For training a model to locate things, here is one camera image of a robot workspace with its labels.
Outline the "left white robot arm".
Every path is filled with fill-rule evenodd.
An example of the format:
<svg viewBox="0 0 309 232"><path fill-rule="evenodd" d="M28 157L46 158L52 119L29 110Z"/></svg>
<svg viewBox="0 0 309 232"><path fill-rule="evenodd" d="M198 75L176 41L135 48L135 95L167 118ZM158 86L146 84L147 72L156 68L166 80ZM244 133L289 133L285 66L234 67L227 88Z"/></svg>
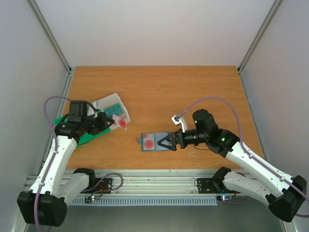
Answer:
<svg viewBox="0 0 309 232"><path fill-rule="evenodd" d="M17 197L27 224L34 224L39 232L42 226L59 227L70 202L79 193L97 188L95 171L88 168L78 168L64 185L60 182L81 137L86 133L97 135L113 124L112 117L90 102L70 102L69 112L53 127L54 140L37 179L28 191L20 192Z"/></svg>

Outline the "teal leather card holder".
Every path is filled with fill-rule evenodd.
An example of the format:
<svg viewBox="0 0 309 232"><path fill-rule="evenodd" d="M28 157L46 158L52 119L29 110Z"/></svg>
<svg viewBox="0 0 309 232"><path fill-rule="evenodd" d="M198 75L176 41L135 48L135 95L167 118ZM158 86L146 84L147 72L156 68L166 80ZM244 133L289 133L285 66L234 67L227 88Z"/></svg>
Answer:
<svg viewBox="0 0 309 232"><path fill-rule="evenodd" d="M153 151L169 151L169 150L165 150L163 147L160 147L160 146L158 146L158 141L161 139L161 138L163 138L163 137L165 137L166 135L168 135L169 134L169 132L156 132L156 133L154 133L154 150L144 150L143 149L143 134L144 133L142 133L141 135L140 135L140 138L137 138L136 140L137 140L137 143L140 145L140 147L141 147L141 151L142 152L153 152Z"/></svg>

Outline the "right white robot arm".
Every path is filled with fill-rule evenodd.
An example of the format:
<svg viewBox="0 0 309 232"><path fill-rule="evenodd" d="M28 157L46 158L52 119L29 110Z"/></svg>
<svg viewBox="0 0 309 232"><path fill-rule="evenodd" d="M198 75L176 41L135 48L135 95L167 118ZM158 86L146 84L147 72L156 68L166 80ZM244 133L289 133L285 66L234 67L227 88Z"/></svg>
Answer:
<svg viewBox="0 0 309 232"><path fill-rule="evenodd" d="M292 177L269 164L234 133L219 128L207 110L195 111L192 118L196 127L189 130L183 118L173 116L174 124L181 125L182 129L168 134L157 144L171 151L176 151L177 145L184 149L188 145L205 144L211 152L236 163L255 177L250 179L222 167L213 176L217 191L227 189L243 193L265 204L273 215L285 222L291 222L298 215L307 199L307 181L303 177Z"/></svg>

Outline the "red white card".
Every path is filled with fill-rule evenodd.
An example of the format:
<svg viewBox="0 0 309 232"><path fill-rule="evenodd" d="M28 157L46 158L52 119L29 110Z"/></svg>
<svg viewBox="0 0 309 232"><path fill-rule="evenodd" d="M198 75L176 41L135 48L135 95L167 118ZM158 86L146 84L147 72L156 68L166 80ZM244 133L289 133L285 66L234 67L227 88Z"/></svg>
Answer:
<svg viewBox="0 0 309 232"><path fill-rule="evenodd" d="M114 123L113 123L114 126L121 128L121 129L124 129L124 130L127 130L127 122L123 118L121 118L117 115L113 115L112 119L114 121Z"/></svg>
<svg viewBox="0 0 309 232"><path fill-rule="evenodd" d="M154 150L155 149L155 134L154 133L144 133L143 134L143 149L144 150Z"/></svg>

